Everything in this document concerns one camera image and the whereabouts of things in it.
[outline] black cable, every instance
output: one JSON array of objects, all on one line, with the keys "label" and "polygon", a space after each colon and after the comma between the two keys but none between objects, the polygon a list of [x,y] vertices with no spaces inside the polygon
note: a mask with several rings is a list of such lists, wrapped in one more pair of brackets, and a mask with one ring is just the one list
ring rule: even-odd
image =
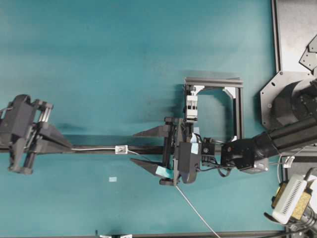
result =
[{"label": "black cable", "polygon": [[201,137],[199,134],[194,133],[194,135],[195,135],[196,137],[199,137],[201,142],[203,141],[202,137]]},{"label": "black cable", "polygon": [[198,167],[196,167],[196,170],[199,171],[199,172],[206,172],[206,171],[209,171],[209,170],[216,170],[216,169],[229,169],[229,168],[234,168],[235,166],[217,166],[217,167],[212,167],[212,168],[209,168],[209,169],[206,169],[206,170],[202,170],[202,169],[199,169]]}]

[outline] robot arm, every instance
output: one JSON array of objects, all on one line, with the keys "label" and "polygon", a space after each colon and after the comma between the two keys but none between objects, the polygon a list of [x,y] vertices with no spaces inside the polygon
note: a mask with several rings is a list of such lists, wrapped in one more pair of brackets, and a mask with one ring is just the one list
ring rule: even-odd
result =
[{"label": "robot arm", "polygon": [[299,81],[288,85],[274,100],[276,118],[283,124],[290,123],[252,139],[224,144],[221,165],[236,166],[250,174],[259,173],[268,170],[269,157],[316,143],[317,81],[311,81],[306,87],[302,84]]}]

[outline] black plastic part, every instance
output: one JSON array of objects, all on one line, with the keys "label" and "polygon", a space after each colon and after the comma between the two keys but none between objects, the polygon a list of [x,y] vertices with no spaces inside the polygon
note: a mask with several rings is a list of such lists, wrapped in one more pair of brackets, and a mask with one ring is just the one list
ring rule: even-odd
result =
[{"label": "black plastic part", "polygon": [[192,183],[196,180],[197,168],[199,168],[201,156],[192,153],[192,143],[179,143],[178,170],[182,177],[183,183]]},{"label": "black plastic part", "polygon": [[240,171],[256,174],[268,170],[268,158],[260,153],[254,139],[241,139],[222,147],[221,165],[236,166]]},{"label": "black plastic part", "polygon": [[215,144],[214,143],[202,143],[202,155],[215,155]]},{"label": "black plastic part", "polygon": [[273,144],[272,139],[270,138],[269,134],[267,134],[266,132],[255,136],[254,141],[255,141],[256,147],[258,148],[258,153],[261,154],[263,157],[268,158],[268,157],[279,154],[279,151]]}]

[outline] gray metal surface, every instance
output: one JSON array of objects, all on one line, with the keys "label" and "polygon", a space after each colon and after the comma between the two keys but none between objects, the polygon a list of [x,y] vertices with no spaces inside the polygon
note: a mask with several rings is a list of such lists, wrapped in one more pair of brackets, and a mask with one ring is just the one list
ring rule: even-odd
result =
[{"label": "gray metal surface", "polygon": [[236,88],[243,87],[243,81],[240,80],[240,78],[217,79],[217,78],[186,77],[185,82],[188,85],[204,85],[208,87],[236,87]]},{"label": "gray metal surface", "polygon": [[309,72],[298,62],[317,34],[317,0],[276,0],[276,3],[281,68]]},{"label": "gray metal surface", "polygon": [[308,48],[305,50],[303,56],[300,59],[300,63],[313,71],[317,67],[317,55],[315,52],[309,52]]},{"label": "gray metal surface", "polygon": [[315,79],[309,72],[278,72],[277,75],[261,90],[261,114],[262,125],[268,129],[274,129],[281,125],[272,118],[273,100],[283,90],[283,88],[293,82],[300,80]]}]

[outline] black clamp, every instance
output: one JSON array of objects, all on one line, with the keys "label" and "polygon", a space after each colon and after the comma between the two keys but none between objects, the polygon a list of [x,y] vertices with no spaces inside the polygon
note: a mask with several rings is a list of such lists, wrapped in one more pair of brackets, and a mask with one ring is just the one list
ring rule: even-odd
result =
[{"label": "black clamp", "polygon": [[[71,149],[71,143],[48,124],[52,104],[38,99],[31,103],[30,96],[18,95],[8,108],[0,121],[0,145],[9,149],[9,171],[29,175],[37,154],[62,153]],[[35,121],[37,111],[40,115]],[[27,155],[20,166],[24,152]]]}]

